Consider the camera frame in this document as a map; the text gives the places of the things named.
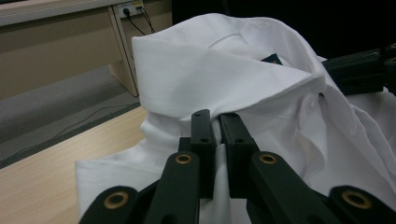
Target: black cable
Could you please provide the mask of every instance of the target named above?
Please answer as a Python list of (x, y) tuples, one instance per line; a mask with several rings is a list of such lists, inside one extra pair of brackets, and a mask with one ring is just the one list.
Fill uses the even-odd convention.
[(95, 111), (94, 111), (92, 114), (90, 114), (87, 118), (85, 118), (85, 119), (83, 119), (83, 120), (81, 120), (81, 121), (79, 121), (79, 122), (77, 122), (77, 123), (75, 123), (75, 124), (72, 124), (72, 125), (69, 125), (69, 126), (63, 128), (60, 132), (56, 133), (56, 134), (53, 135), (51, 138), (49, 138), (49, 139), (47, 139), (47, 140), (44, 140), (44, 141), (41, 141), (41, 142), (39, 142), (39, 143), (37, 143), (37, 144), (34, 144), (34, 145), (30, 145), (30, 146), (28, 146), (28, 147), (23, 147), (21, 150), (18, 150), (17, 152), (13, 153), (13, 154), (10, 155), (8, 158), (11, 158), (11, 157), (13, 157), (13, 156), (15, 156), (15, 155), (17, 155), (17, 154), (19, 154), (19, 153), (22, 153), (24, 150), (26, 150), (26, 149), (28, 149), (28, 148), (30, 148), (30, 147), (39, 146), (39, 145), (41, 145), (41, 144), (43, 144), (43, 143), (45, 143), (45, 142), (48, 142), (48, 141), (50, 141), (50, 140), (52, 140), (52, 139), (58, 137), (61, 133), (64, 133), (64, 132), (65, 132), (66, 130), (68, 130), (69, 128), (72, 128), (72, 127), (74, 127), (74, 126), (76, 126), (76, 125), (78, 125), (78, 124), (80, 124), (80, 123), (86, 121), (87, 119), (90, 119), (93, 115), (95, 115), (96, 113), (98, 113), (99, 111), (101, 111), (101, 110), (103, 110), (103, 109), (114, 108), (114, 107), (120, 107), (120, 106), (128, 106), (128, 105), (137, 105), (137, 104), (139, 104), (139, 103), (132, 103), (132, 104), (126, 104), (126, 105), (108, 105), (108, 106), (103, 106), (103, 107), (101, 107), (101, 108), (95, 110)]
[(147, 11), (143, 8), (143, 7), (137, 7), (138, 10), (140, 10), (143, 15), (145, 16), (146, 22), (148, 23), (149, 27), (151, 28), (151, 33), (155, 33), (154, 28), (152, 27), (151, 24), (151, 19), (149, 18), (149, 14), (147, 13)]
[(131, 19), (131, 12), (129, 11), (128, 8), (125, 8), (122, 12), (123, 12), (123, 14), (128, 18), (128, 21), (131, 22), (131, 24), (134, 26), (134, 28), (136, 28), (140, 33), (142, 33), (142, 35), (146, 35), (145, 33), (143, 33), (143, 31), (141, 31), (141, 30), (134, 24), (134, 22), (133, 22), (132, 19)]

